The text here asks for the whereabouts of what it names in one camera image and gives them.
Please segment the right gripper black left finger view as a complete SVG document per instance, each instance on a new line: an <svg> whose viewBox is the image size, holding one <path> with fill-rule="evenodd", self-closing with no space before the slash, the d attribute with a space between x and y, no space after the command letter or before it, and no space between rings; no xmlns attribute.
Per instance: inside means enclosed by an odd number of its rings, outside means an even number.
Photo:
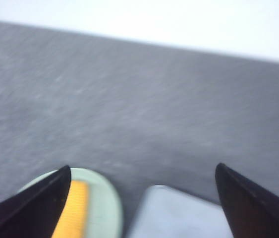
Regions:
<svg viewBox="0 0 279 238"><path fill-rule="evenodd" d="M71 170L64 166L0 203L0 238L50 238L64 209Z"/></svg>

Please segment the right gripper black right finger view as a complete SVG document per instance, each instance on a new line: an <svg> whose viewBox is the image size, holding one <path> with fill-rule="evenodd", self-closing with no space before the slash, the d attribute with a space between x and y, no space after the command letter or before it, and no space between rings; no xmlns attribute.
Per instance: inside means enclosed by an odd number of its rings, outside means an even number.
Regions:
<svg viewBox="0 0 279 238"><path fill-rule="evenodd" d="M235 238L279 238L279 196L223 163L216 166L215 179Z"/></svg>

